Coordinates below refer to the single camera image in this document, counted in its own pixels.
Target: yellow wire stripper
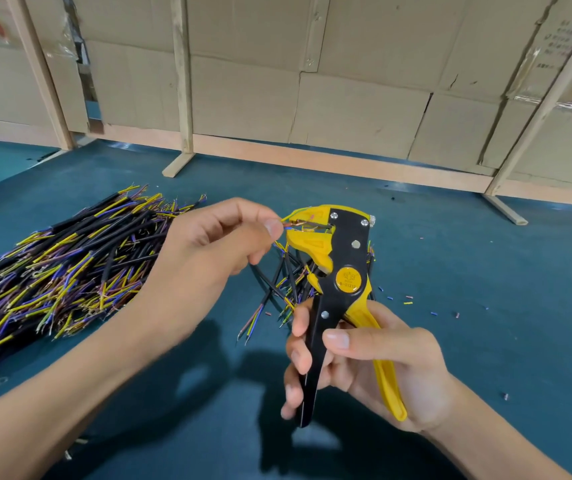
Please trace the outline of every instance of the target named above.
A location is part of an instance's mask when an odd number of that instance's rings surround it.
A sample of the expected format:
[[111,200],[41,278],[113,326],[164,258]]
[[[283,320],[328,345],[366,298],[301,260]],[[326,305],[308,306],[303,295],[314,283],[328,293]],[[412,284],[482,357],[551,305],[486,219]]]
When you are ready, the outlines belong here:
[[[307,253],[326,275],[308,274],[315,295],[306,333],[306,346],[313,364],[300,376],[304,401],[298,409],[300,428],[306,427],[313,415],[317,383],[326,347],[322,333],[336,328],[346,318],[355,327],[380,328],[366,305],[372,291],[367,273],[369,230],[374,217],[343,205],[319,205],[298,209],[285,217],[286,239],[296,250]],[[379,391],[395,419],[408,416],[395,379],[395,366],[387,360],[374,360]]]

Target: right hand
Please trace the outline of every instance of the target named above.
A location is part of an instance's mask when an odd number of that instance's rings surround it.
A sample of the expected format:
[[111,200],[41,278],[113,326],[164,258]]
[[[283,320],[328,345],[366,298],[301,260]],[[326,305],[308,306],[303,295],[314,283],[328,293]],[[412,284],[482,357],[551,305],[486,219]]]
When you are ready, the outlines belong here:
[[[302,403],[304,393],[299,374],[306,374],[312,364],[305,344],[311,306],[309,299],[295,309],[292,334],[286,344],[292,363],[284,374],[286,403],[281,409],[284,419],[291,419]],[[350,328],[342,322],[340,328],[324,331],[328,351],[318,387],[331,385],[348,392],[404,431],[419,433],[439,426],[453,409],[459,382],[446,369],[437,340],[423,328],[410,328],[380,303],[369,301],[368,307],[381,328]],[[383,403],[373,359],[395,363],[397,383],[408,411],[403,422],[396,420]]]

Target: yellow handle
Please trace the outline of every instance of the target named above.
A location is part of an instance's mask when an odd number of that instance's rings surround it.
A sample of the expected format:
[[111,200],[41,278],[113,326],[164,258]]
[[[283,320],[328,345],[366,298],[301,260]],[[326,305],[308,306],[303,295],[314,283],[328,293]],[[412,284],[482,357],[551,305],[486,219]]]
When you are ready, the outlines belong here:
[[[366,289],[346,312],[346,316],[356,327],[381,328],[375,317],[370,313],[366,304],[368,295],[372,291],[370,280],[366,282]],[[395,378],[395,365],[389,360],[373,360],[379,392],[386,404],[386,408],[393,414],[395,419],[403,421],[408,416],[404,402],[402,401],[397,379]]]

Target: pile of wires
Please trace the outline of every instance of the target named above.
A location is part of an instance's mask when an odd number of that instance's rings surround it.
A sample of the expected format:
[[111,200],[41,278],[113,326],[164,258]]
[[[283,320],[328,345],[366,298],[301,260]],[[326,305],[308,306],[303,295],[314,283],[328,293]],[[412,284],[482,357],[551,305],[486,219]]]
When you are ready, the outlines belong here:
[[191,205],[132,186],[0,256],[0,361],[42,335],[73,335],[142,287],[173,217]]
[[[322,231],[326,228],[330,229],[330,226],[319,225],[316,223],[288,223],[287,227],[284,227],[284,229],[292,229],[295,226],[301,226],[302,224],[313,225],[315,228],[312,232],[316,231],[317,228],[323,228]],[[279,242],[274,242],[273,247],[279,252],[280,258],[279,266],[277,266],[277,269],[274,271],[272,279],[269,279],[259,266],[251,266],[252,272],[257,277],[259,284],[265,289],[265,294],[259,303],[259,306],[254,311],[254,314],[250,317],[250,320],[248,320],[242,330],[239,331],[237,342],[241,340],[245,334],[246,338],[244,344],[248,343],[248,340],[252,337],[252,332],[255,330],[262,313],[272,316],[270,312],[265,311],[269,301],[272,301],[277,309],[282,308],[281,313],[277,318],[277,321],[280,323],[279,327],[281,328],[285,324],[290,324],[292,321],[292,312],[295,310],[295,307],[299,303],[302,303],[303,301],[306,301],[306,299],[317,294],[317,291],[313,288],[313,285],[307,279],[307,276],[309,274],[314,274],[317,278],[325,276],[311,258],[303,257],[298,250],[295,250],[293,253],[289,249],[288,244],[283,246]],[[369,241],[366,261],[369,276],[374,262],[375,250],[372,248]],[[370,292],[369,299],[376,300],[374,292]]]

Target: left hand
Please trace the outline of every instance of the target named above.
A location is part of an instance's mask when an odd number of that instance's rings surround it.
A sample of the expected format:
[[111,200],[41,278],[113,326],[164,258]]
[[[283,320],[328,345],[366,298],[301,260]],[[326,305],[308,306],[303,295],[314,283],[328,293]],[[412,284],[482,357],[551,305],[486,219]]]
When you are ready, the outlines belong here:
[[241,198],[175,217],[146,283],[123,311],[134,311],[161,354],[192,333],[228,277],[257,264],[282,232],[275,212]]

